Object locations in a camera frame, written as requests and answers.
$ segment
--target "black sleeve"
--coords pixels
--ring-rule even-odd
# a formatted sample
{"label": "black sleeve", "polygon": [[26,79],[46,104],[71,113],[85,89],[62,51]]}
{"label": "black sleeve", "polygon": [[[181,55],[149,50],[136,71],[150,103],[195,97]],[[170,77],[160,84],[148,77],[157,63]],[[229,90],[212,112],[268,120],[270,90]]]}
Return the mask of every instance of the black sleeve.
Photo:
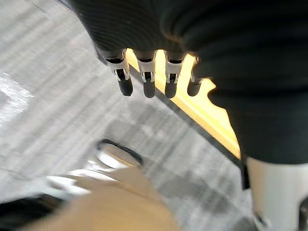
{"label": "black sleeve", "polygon": [[241,154],[308,163],[307,0],[70,0],[94,45],[188,51]]}

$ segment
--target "gray carpet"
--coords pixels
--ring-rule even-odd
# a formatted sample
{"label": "gray carpet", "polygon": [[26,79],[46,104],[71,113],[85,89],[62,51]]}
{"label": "gray carpet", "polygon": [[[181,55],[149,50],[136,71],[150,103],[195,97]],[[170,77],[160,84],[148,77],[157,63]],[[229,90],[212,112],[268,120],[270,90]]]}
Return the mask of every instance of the gray carpet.
{"label": "gray carpet", "polygon": [[0,200],[47,174],[82,166],[110,138],[145,160],[183,230],[248,231],[239,169],[168,100],[133,77],[122,96],[78,19],[53,0],[0,0]]}

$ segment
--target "beige pants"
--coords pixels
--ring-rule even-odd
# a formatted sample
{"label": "beige pants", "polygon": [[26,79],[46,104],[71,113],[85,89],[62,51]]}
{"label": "beige pants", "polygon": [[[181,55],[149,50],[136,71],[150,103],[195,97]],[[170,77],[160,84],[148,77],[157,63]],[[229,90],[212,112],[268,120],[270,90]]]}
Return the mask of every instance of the beige pants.
{"label": "beige pants", "polygon": [[65,205],[31,231],[178,231],[158,193],[138,168],[104,173],[116,181],[75,177],[92,193]]}

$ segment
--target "prosthetic hand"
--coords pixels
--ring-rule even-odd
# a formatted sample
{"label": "prosthetic hand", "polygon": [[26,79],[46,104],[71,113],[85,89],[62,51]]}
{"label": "prosthetic hand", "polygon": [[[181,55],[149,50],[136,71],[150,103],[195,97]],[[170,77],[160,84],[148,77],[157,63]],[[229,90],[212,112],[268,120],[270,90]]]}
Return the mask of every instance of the prosthetic hand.
{"label": "prosthetic hand", "polygon": [[155,51],[166,51],[174,97],[186,53],[198,57],[188,94],[210,77],[208,97],[227,110],[261,231],[307,230],[306,1],[70,0],[98,57],[132,94],[125,49],[138,59],[144,94],[155,94]]}

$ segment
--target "yellow edge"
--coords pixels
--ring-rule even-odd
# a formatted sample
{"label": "yellow edge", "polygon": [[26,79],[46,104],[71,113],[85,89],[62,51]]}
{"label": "yellow edge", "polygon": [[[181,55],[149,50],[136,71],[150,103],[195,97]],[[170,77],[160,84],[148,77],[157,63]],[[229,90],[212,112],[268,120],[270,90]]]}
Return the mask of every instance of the yellow edge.
{"label": "yellow edge", "polygon": [[[126,56],[129,64],[139,71],[134,52],[128,49]],[[235,157],[240,158],[239,145],[230,126],[226,111],[213,105],[207,98],[207,93],[212,90],[215,85],[209,79],[205,79],[202,82],[198,95],[190,97],[187,94],[187,86],[191,76],[193,60],[194,58],[192,56],[186,56],[178,80],[177,94],[171,101],[218,142],[225,146]],[[165,84],[165,54],[163,51],[158,51],[155,62],[155,86],[164,93]]]}

